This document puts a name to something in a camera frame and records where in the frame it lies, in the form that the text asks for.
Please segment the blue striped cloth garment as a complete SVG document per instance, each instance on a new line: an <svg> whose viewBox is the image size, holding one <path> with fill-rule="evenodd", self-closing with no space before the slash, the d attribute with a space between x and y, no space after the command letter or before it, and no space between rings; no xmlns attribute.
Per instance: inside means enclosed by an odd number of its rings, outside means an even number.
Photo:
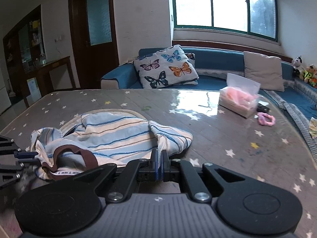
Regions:
<svg viewBox="0 0 317 238"><path fill-rule="evenodd" d="M31 134L31 149L43 180L60 180L107 163L124 167L129 161L181 154L193 141L185 130L161 125L131 110L84 113L61 128L44 127Z"/></svg>

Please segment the dark wooden side table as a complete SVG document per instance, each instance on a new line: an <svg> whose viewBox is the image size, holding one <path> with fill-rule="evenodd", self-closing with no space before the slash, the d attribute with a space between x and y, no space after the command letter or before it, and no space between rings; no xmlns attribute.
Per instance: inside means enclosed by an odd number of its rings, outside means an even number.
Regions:
<svg viewBox="0 0 317 238"><path fill-rule="evenodd" d="M72 85L71 88L67 88L66 90L74 90L76 89L75 79L71 67L70 56L54 60L51 62L47 62L41 66L35 67L34 70L31 70L25 73L26 79L36 79L38 84L38 88L42 97L46 96L55 91L53 87L53 82L51 79L50 72L52 70L56 70L59 67L67 66L68 75L70 78L70 83Z"/></svg>

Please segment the grey star tablecloth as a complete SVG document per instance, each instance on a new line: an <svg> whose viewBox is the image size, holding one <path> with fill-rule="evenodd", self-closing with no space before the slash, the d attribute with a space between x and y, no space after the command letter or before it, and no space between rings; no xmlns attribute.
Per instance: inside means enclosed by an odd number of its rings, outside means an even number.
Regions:
<svg viewBox="0 0 317 238"><path fill-rule="evenodd" d="M214 162L230 170L282 187L303 205L298 237L316 237L316 163L306 142L279 108L270 103L276 123L260 126L218 104L215 91L83 90L61 91L27 107L23 102L1 114L1 135L29 150L31 133L61 128L92 110L133 110L149 120L193 134L185 158L194 165Z"/></svg>

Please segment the pink hair scrunchie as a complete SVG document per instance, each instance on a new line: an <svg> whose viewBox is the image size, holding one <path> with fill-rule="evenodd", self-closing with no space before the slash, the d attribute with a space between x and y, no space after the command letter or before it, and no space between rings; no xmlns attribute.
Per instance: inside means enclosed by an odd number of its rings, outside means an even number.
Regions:
<svg viewBox="0 0 317 238"><path fill-rule="evenodd" d="M269 126L269 127L272 127L273 125L275 125L275 122L276 122L275 117L273 115L270 115L268 113L263 113L263 112L257 113L257 120L261 126Z"/></svg>

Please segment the dark display cabinet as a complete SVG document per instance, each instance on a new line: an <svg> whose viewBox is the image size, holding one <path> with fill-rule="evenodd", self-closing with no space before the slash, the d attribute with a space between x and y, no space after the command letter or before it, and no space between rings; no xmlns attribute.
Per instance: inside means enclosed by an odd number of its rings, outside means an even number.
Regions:
<svg viewBox="0 0 317 238"><path fill-rule="evenodd" d="M45 58L42 38L41 6L20 20L3 38L5 64L9 75L8 95L15 104L31 94L28 79L35 76Z"/></svg>

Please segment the small black object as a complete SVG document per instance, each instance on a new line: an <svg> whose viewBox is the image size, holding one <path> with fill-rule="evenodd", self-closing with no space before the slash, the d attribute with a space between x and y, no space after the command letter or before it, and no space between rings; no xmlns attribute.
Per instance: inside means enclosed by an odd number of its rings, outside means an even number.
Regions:
<svg viewBox="0 0 317 238"><path fill-rule="evenodd" d="M257 112L262 112L262 113L269 113L270 112L270 108L265 106L265 105L262 105L260 103L258 103L257 105Z"/></svg>

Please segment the butterfly print pillow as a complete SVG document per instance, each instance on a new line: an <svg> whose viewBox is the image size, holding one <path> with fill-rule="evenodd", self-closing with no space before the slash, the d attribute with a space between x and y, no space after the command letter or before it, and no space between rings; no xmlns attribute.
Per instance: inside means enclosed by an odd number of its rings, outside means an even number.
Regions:
<svg viewBox="0 0 317 238"><path fill-rule="evenodd" d="M180 45L143 55L133 65L144 89L198 84L197 71Z"/></svg>

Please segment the pink tissue box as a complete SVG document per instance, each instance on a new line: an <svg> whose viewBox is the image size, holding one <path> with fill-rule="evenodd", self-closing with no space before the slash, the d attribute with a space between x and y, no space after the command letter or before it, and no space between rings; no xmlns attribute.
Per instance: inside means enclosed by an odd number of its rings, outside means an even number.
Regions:
<svg viewBox="0 0 317 238"><path fill-rule="evenodd" d="M227 74L226 83L219 91L219 105L249 118L256 112L261 84L232 73Z"/></svg>

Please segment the blue sofa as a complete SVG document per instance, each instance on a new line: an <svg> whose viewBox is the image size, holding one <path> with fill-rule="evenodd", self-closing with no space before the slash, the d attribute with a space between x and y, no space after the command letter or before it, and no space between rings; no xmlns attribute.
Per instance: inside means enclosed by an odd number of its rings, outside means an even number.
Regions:
<svg viewBox="0 0 317 238"><path fill-rule="evenodd" d="M187 89L219 90L225 86L228 73L244 75L243 53L226 49L183 47L199 75L197 85L185 85ZM278 91L280 99L294 104L306 120L316 118L316 88L293 77L293 66L282 61L282 77L285 90ZM132 62L124 63L104 75L102 89L141 89L139 75Z"/></svg>

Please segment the small cream cloth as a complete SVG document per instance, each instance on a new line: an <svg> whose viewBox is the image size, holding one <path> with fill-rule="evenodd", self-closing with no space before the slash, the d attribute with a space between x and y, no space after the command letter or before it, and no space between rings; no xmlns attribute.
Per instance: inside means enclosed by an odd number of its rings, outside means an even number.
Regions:
<svg viewBox="0 0 317 238"><path fill-rule="evenodd" d="M317 138L317 119L311 117L309 121L309 134L311 135L312 139Z"/></svg>

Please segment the beige cushion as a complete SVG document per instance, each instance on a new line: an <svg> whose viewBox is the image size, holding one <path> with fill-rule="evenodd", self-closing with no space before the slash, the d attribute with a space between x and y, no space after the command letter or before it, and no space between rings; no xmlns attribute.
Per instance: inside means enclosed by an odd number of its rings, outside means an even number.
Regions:
<svg viewBox="0 0 317 238"><path fill-rule="evenodd" d="M245 78L259 83L260 89L284 92L281 58L247 51L243 58Z"/></svg>

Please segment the black white plush toy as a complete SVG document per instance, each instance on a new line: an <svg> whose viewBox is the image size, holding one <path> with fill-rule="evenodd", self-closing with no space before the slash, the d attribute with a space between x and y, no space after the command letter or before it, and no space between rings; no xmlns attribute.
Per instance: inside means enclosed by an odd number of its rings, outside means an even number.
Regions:
<svg viewBox="0 0 317 238"><path fill-rule="evenodd" d="M292 66L292 77L299 77L299 75L304 71L303 60L301 58L301 55L292 60Z"/></svg>

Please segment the dark wooden door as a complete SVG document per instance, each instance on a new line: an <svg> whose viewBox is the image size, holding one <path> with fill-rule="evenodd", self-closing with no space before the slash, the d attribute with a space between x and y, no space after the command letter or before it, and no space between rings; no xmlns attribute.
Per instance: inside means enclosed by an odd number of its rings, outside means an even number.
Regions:
<svg viewBox="0 0 317 238"><path fill-rule="evenodd" d="M119 66L113 0L68 0L73 55L80 87L99 89Z"/></svg>

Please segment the green framed window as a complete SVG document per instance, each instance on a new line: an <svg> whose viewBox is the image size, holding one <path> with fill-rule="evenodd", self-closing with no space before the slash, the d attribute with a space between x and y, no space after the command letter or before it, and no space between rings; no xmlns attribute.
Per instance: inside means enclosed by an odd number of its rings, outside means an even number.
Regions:
<svg viewBox="0 0 317 238"><path fill-rule="evenodd" d="M277 0L173 0L174 26L278 39Z"/></svg>

